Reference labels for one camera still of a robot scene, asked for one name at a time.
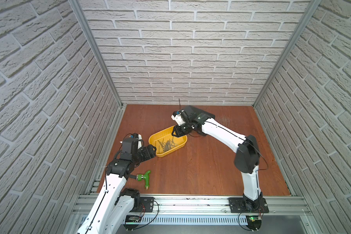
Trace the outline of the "yellow plastic storage box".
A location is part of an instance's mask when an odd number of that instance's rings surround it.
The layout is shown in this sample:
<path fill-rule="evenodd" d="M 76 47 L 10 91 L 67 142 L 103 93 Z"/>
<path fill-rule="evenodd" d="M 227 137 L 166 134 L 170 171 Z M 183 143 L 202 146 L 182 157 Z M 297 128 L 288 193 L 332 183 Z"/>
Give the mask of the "yellow plastic storage box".
<path fill-rule="evenodd" d="M 156 147 L 156 156 L 162 158 L 185 146 L 187 136 L 175 137 L 172 135 L 173 126 L 152 134 L 149 143 Z"/>

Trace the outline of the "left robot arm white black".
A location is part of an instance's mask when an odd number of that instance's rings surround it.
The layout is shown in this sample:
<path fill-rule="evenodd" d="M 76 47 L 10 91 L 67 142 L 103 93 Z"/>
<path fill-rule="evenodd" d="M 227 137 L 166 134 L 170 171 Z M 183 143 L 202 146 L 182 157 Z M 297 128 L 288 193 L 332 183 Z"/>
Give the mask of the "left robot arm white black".
<path fill-rule="evenodd" d="M 145 147 L 141 135 L 134 133 L 125 138 L 106 166 L 101 191 L 76 233 L 115 234 L 131 211 L 144 212 L 139 191 L 124 187 L 129 178 L 136 178 L 131 174 L 134 169 L 155 156 L 156 147 Z"/>

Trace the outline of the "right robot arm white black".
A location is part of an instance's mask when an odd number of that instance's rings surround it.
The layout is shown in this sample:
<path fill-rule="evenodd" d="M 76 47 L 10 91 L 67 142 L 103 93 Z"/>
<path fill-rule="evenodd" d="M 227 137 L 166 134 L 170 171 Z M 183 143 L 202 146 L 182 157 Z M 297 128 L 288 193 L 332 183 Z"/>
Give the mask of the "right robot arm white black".
<path fill-rule="evenodd" d="M 261 153 L 256 138 L 234 132 L 218 123 L 215 115 L 194 106 L 174 111 L 172 119 L 176 122 L 172 136 L 181 137 L 196 131 L 201 136 L 214 137 L 236 154 L 234 165 L 241 172 L 244 185 L 243 206 L 248 211 L 257 210 L 263 195 L 258 178 Z"/>

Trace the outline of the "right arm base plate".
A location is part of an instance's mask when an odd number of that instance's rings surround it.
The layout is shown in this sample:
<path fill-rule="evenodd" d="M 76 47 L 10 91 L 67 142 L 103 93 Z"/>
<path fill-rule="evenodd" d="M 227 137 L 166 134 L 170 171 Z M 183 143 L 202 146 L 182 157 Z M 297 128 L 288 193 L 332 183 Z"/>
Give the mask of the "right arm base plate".
<path fill-rule="evenodd" d="M 268 204 L 263 197 L 259 197 L 255 201 L 251 201 L 246 197 L 228 198 L 228 202 L 231 213 L 269 213 Z"/>

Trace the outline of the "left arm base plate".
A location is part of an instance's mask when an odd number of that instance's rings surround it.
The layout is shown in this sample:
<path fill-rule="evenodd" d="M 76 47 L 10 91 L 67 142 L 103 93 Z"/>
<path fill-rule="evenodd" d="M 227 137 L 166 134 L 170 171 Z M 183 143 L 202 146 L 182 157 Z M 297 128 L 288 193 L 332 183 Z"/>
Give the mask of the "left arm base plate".
<path fill-rule="evenodd" d="M 146 213 L 151 213 L 154 207 L 154 197 L 135 198 L 134 207 L 130 212 L 140 213 L 145 210 Z"/>

